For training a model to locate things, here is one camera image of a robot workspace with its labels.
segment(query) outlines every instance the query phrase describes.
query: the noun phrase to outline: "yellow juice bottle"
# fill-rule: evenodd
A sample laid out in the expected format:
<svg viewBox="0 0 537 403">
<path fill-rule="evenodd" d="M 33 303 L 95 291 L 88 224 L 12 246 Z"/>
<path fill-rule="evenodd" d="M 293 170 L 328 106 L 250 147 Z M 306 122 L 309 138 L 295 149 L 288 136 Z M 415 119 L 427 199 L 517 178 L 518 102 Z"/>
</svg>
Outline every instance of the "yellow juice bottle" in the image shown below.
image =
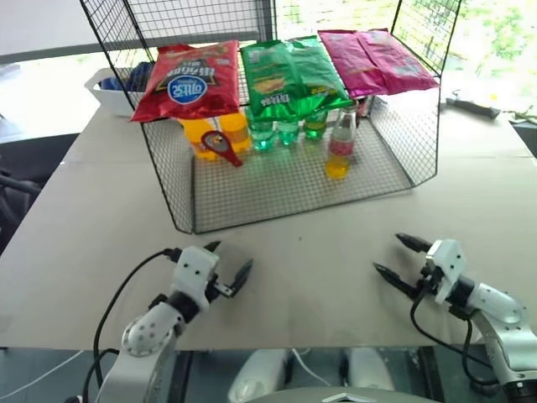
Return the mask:
<svg viewBox="0 0 537 403">
<path fill-rule="evenodd" d="M 248 123 L 244 113 L 221 115 L 218 120 L 220 121 L 222 132 L 232 143 L 233 151 L 240 153 L 250 148 L 252 140 L 248 136 Z"/>
<path fill-rule="evenodd" d="M 206 160 L 215 160 L 218 157 L 217 154 L 207 149 L 201 142 L 203 134 L 215 130 L 207 119 L 179 119 L 179 122 L 183 125 L 185 137 L 192 145 L 196 157 L 205 158 Z"/>
</svg>

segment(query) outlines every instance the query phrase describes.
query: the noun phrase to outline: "metal wire rack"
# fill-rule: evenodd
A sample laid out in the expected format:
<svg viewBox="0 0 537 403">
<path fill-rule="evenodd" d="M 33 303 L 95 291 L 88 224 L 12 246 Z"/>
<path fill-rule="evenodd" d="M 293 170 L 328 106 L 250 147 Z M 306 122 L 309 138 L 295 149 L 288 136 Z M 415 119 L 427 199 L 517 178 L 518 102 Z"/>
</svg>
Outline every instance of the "metal wire rack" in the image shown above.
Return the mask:
<svg viewBox="0 0 537 403">
<path fill-rule="evenodd" d="M 441 79 L 461 0 L 81 0 L 91 28 L 133 109 L 131 71 L 156 47 L 239 40 L 241 45 L 314 34 L 317 29 L 391 28 Z M 248 91 L 239 57 L 242 104 Z M 145 88 L 146 75 L 134 87 Z M 326 142 L 247 152 L 240 169 L 193 157 L 173 120 L 142 124 L 175 227 L 203 233 L 407 190 L 437 172 L 440 90 L 375 97 L 358 128 L 343 181 L 324 174 Z M 331 113 L 329 120 L 335 120 Z"/>
</svg>

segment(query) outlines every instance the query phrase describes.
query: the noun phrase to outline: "chip bag logo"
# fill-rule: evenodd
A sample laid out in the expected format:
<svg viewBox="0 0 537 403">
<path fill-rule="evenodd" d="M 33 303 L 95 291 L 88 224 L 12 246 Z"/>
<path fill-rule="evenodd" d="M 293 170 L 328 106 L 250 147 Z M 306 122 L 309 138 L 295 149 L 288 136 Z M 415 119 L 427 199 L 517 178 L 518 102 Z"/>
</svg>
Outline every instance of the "chip bag logo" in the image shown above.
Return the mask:
<svg viewBox="0 0 537 403">
<path fill-rule="evenodd" d="M 168 83 L 168 96 L 186 105 L 203 97 L 207 92 L 207 83 L 197 76 L 177 76 Z"/>
</svg>

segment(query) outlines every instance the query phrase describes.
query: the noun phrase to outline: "plastic bottle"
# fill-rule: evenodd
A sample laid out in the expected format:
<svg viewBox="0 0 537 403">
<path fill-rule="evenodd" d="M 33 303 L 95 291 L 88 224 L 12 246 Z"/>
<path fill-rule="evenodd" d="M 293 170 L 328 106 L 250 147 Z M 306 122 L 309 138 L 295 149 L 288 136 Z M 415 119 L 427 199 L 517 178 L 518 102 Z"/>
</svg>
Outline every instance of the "plastic bottle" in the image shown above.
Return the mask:
<svg viewBox="0 0 537 403">
<path fill-rule="evenodd" d="M 194 154 L 196 157 L 204 158 L 206 160 L 215 160 L 218 157 L 218 155 L 207 149 L 206 146 L 201 143 L 201 136 L 215 129 L 208 120 L 179 119 L 179 122 L 183 125 L 185 137 L 192 145 L 192 149 L 194 149 Z"/>
<path fill-rule="evenodd" d="M 233 151 L 241 153 L 250 149 L 252 141 L 248 137 L 248 124 L 244 113 L 231 113 L 218 118 L 222 132 L 232 143 Z"/>
<path fill-rule="evenodd" d="M 271 149 L 276 141 L 274 122 L 254 122 L 250 108 L 246 110 L 248 129 L 252 138 L 253 147 L 258 151 Z"/>
<path fill-rule="evenodd" d="M 291 145 L 299 138 L 300 126 L 298 122 L 277 122 L 276 131 L 283 145 Z"/>
<path fill-rule="evenodd" d="M 305 137 L 310 140 L 322 139 L 326 131 L 326 118 L 328 118 L 327 111 L 312 113 L 306 116 L 304 119 Z"/>
<path fill-rule="evenodd" d="M 332 179 L 343 179 L 347 175 L 355 140 L 356 108 L 352 106 L 340 111 L 328 144 L 325 172 Z"/>
</svg>

